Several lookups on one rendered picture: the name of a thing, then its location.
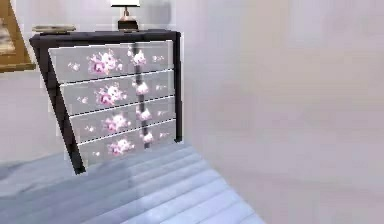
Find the white shade table lamp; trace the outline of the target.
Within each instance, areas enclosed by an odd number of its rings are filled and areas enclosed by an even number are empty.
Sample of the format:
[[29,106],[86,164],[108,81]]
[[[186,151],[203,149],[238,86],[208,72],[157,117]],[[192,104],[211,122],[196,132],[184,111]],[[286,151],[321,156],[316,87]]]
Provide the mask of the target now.
[[110,0],[110,6],[123,9],[123,16],[118,20],[118,30],[135,32],[139,30],[137,20],[128,9],[140,6],[140,0]]

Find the black flowered chest of drawers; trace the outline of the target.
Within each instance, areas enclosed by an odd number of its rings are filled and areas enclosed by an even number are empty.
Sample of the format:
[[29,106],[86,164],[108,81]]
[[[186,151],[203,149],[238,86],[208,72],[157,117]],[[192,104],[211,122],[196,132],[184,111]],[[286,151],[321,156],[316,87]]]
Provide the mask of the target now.
[[30,44],[75,173],[182,141],[180,32],[41,33]]

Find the wooden framed picture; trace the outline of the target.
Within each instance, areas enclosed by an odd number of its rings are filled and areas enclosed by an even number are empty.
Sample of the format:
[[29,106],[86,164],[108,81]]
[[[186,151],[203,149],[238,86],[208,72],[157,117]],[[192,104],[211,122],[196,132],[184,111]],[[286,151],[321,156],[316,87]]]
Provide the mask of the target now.
[[0,0],[0,73],[34,70],[10,0]]

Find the grey flat book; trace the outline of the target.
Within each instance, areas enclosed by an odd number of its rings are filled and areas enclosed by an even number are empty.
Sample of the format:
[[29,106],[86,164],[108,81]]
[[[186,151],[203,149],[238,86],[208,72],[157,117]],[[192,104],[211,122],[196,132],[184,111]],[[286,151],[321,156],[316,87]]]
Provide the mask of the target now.
[[34,32],[38,33],[67,33],[76,30],[73,25],[38,25],[32,28]]

